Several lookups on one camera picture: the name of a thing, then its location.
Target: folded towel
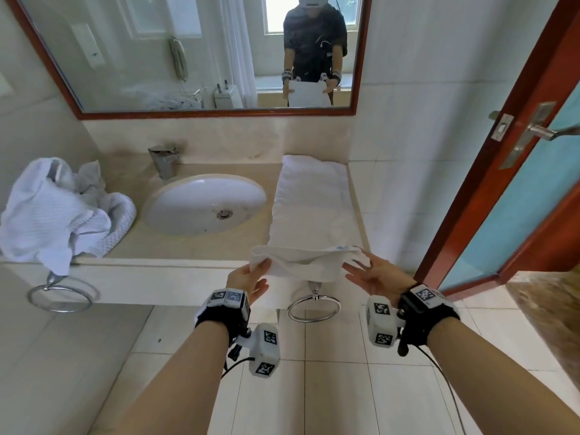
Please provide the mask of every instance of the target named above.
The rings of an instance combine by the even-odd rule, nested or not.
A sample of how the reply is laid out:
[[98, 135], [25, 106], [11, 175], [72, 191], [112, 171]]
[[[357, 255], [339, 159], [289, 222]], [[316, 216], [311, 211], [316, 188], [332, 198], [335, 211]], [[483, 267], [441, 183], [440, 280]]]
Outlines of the folded towel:
[[98, 162], [74, 174], [64, 160], [34, 160], [14, 183], [0, 216], [0, 249], [11, 261], [38, 260], [66, 276], [73, 256], [107, 254], [136, 214], [130, 198], [105, 192]]
[[250, 268], [266, 258], [272, 259], [268, 275], [301, 281], [333, 282], [340, 276], [342, 263], [360, 257], [360, 250], [337, 246], [326, 250], [304, 250], [289, 247], [258, 246], [252, 249]]
[[332, 282], [344, 261], [360, 258], [346, 167], [285, 155], [272, 207], [270, 241], [252, 249], [250, 268], [272, 259], [272, 276]]

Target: towel rack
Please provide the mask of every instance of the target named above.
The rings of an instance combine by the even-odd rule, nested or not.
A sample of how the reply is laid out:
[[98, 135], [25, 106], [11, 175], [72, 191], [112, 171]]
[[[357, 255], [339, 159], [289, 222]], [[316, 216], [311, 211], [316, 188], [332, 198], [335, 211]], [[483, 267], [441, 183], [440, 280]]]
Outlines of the towel rack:
[[[93, 298], [91, 298], [91, 295], [89, 295], [89, 293], [79, 288], [70, 287], [67, 285], [60, 285], [60, 282], [64, 278], [66, 278], [66, 276], [58, 276], [55, 275], [53, 272], [48, 273], [46, 284], [37, 285], [36, 287], [33, 287], [30, 290], [28, 290], [28, 293], [26, 293], [26, 299], [28, 300], [28, 303], [34, 305], [37, 308], [40, 308], [41, 310], [51, 311], [53, 313], [80, 313], [81, 311], [85, 311], [91, 308], [93, 306]], [[35, 301], [34, 293], [40, 291], [48, 292], [50, 290], [76, 293], [77, 295], [81, 295], [83, 298], [85, 298], [87, 302], [81, 303], [81, 306], [79, 308], [65, 309], [59, 307], [51, 307], [50, 305], [43, 305], [42, 303]]]
[[[327, 319], [330, 319], [331, 317], [336, 316], [336, 314], [338, 314], [338, 312], [342, 308], [342, 304], [340, 303], [340, 301], [337, 298], [333, 298], [332, 296], [319, 295], [318, 292], [319, 292], [320, 288], [322, 287], [322, 285], [323, 285], [322, 282], [308, 281], [308, 288], [310, 288], [310, 290], [312, 291], [312, 294], [310, 296], [306, 296], [304, 298], [298, 299], [296, 302], [294, 302], [292, 305], [290, 305], [290, 307], [288, 307], [288, 316], [290, 317], [290, 319], [292, 319], [296, 322], [301, 322], [303, 324], [312, 324], [314, 322], [325, 321]], [[315, 317], [312, 319], [308, 319], [306, 317], [298, 317], [298, 316], [295, 316], [294, 314], [292, 314], [292, 309], [295, 306], [297, 306], [298, 304], [305, 302], [307, 300], [315, 300], [315, 301], [329, 300], [329, 301], [337, 304], [337, 310], [333, 311], [330, 314], [327, 314], [327, 315], [324, 315], [321, 317]]]

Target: sink drain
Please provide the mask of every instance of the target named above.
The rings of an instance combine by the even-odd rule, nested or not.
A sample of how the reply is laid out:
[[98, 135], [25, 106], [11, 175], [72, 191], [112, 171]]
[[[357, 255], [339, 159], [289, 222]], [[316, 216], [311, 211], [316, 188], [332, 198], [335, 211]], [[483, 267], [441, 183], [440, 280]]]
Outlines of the sink drain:
[[217, 213], [217, 219], [218, 220], [227, 220], [228, 218], [230, 218], [232, 215], [234, 214], [233, 211], [229, 210], [229, 209], [222, 209], [221, 211], [219, 211]]

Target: sink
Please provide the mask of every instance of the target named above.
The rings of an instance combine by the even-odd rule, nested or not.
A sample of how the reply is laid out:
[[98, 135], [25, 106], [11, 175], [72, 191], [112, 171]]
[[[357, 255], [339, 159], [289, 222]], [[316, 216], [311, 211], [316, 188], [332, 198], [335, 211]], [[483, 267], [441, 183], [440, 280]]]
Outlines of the sink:
[[258, 183], [240, 176], [207, 174], [173, 182], [143, 206], [143, 220], [168, 235], [214, 234], [254, 217], [266, 203]]

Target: shower curtain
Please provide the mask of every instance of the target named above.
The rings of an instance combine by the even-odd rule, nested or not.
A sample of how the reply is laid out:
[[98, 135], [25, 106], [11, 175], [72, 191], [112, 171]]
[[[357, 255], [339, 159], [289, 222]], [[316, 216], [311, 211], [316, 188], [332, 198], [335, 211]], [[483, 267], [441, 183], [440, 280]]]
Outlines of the shower curtain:
[[243, 0], [220, 0], [227, 55], [245, 108], [257, 108], [256, 78]]

